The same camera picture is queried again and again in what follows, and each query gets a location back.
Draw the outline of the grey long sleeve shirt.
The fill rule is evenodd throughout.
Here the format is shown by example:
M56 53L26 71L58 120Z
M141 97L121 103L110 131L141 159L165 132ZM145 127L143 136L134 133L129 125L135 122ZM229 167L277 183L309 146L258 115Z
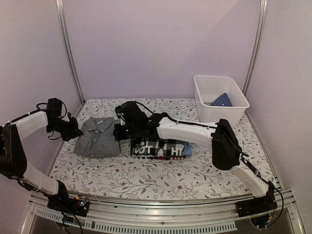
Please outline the grey long sleeve shirt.
M114 126L118 123L113 117L90 117L81 127L83 135L77 139L73 153L87 158L119 155L119 142L113 135Z

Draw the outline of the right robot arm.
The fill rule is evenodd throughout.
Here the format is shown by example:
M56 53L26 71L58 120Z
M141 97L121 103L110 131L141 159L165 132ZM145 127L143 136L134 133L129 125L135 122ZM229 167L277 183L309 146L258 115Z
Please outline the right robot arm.
M274 200L275 186L262 178L260 171L247 159L226 119L217 123L183 121L167 113L151 113L141 110L142 104L128 101L115 108L120 123L115 125L116 140L131 138L174 139L200 144L212 149L212 163L222 171L235 175L252 193L252 208L261 213Z

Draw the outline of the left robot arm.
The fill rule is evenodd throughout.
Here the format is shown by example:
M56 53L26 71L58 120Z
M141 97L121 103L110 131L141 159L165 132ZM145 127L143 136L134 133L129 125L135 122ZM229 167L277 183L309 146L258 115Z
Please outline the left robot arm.
M61 211L67 212L73 204L66 186L47 176L34 162L45 157L44 140L39 139L41 131L46 131L50 141L63 142L83 134L62 100L54 97L39 103L34 111L0 127L0 173L28 191L53 199Z

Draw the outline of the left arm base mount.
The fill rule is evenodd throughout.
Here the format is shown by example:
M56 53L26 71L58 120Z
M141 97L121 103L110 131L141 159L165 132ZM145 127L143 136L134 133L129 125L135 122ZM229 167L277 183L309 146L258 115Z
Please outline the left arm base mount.
M49 209L81 217L86 217L88 214L90 202L88 198L82 197L82 195L48 195L47 198Z

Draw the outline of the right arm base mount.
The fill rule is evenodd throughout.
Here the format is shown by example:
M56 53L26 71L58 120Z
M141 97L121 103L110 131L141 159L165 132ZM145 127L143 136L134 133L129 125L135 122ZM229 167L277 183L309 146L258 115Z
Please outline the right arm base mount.
M277 208L274 194L235 203L236 212L239 217L256 215L268 212Z

